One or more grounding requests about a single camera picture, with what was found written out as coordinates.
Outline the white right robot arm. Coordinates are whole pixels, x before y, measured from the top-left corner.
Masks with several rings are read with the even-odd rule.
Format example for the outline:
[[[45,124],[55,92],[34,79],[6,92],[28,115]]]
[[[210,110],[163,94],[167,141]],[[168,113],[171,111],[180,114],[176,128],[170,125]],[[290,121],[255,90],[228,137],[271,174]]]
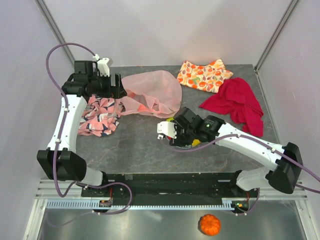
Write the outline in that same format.
[[[158,137],[165,137],[179,152],[192,152],[218,145],[241,153],[262,166],[234,173],[229,191],[235,197],[252,189],[272,187],[292,194],[303,164],[299,147],[272,143],[233,127],[223,119],[209,115],[201,118],[189,108],[181,108],[171,120],[157,125]]]

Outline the yellow fake banana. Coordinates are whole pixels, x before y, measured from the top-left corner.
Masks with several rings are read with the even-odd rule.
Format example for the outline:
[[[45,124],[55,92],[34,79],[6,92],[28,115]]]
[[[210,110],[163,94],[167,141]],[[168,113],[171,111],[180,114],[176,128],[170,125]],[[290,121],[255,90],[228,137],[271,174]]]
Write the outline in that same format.
[[[199,144],[201,144],[201,141],[198,140],[198,139],[194,139],[193,142],[192,142],[192,144],[191,144],[191,146],[192,146],[192,147],[195,147],[195,146],[197,146],[197,145],[199,145]]]

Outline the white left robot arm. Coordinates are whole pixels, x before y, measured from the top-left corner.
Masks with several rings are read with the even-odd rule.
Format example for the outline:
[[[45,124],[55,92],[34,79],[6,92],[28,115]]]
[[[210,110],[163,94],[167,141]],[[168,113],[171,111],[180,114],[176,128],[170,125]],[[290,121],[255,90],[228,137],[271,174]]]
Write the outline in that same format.
[[[76,153],[76,140],[82,114],[91,96],[121,99],[127,95],[121,75],[112,82],[109,58],[76,60],[74,73],[58,89],[62,91],[59,118],[45,150],[37,152],[37,161],[50,180],[75,181],[92,185],[99,197],[106,196],[110,185],[105,173],[87,166]]]

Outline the green fake apple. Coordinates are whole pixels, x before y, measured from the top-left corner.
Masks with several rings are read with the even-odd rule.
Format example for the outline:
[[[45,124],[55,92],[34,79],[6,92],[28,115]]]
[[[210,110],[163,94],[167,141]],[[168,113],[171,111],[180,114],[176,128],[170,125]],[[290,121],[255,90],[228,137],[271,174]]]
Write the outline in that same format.
[[[176,121],[175,121],[175,119],[174,119],[173,117],[168,118],[166,121],[167,121],[167,122],[173,122],[173,123],[175,123],[175,122],[176,122]]]

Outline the pink translucent plastic bag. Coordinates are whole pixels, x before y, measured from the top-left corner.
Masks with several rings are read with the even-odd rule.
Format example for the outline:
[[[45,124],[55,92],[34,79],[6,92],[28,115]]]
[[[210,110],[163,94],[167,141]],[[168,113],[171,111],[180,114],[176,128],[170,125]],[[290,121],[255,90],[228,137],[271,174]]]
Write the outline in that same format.
[[[181,107],[182,87],[168,71],[157,70],[124,77],[127,96],[116,101],[118,114],[139,114],[167,119]]]

